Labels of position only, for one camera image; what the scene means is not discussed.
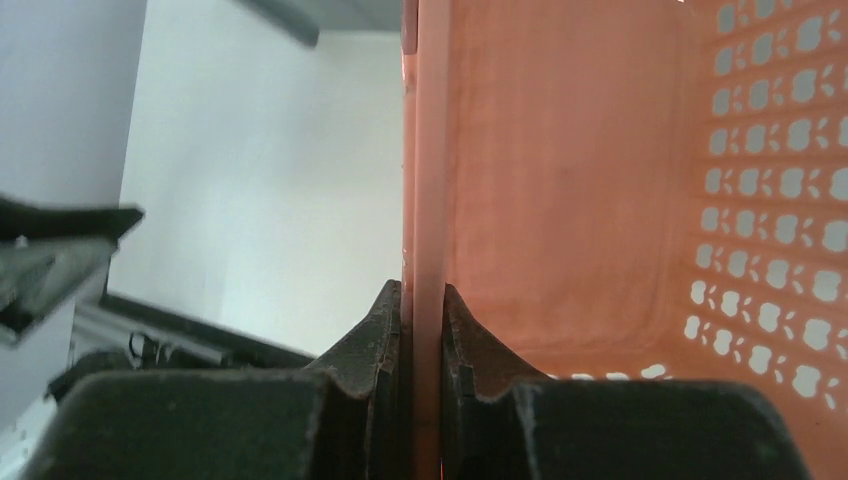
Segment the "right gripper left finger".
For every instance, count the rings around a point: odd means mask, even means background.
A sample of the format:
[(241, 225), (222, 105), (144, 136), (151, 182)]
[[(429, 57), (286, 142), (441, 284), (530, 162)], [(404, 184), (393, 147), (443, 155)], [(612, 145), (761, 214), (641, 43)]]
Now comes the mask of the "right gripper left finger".
[(398, 479), (401, 285), (300, 369), (112, 370), (78, 380), (27, 479)]

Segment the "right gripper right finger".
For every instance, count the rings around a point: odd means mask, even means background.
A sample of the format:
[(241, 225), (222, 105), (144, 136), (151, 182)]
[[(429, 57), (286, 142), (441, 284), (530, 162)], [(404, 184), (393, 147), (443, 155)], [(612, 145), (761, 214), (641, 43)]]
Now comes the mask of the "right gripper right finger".
[(555, 380), (447, 285), (442, 324), (447, 479), (806, 479), (783, 420), (733, 382)]

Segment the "pink perforated plastic basket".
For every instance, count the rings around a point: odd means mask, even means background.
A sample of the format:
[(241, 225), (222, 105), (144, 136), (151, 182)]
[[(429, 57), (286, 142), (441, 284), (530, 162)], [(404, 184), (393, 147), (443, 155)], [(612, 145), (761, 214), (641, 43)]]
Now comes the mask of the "pink perforated plastic basket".
[(406, 1), (404, 313), (447, 285), (555, 380), (755, 389), (847, 475), (847, 5)]

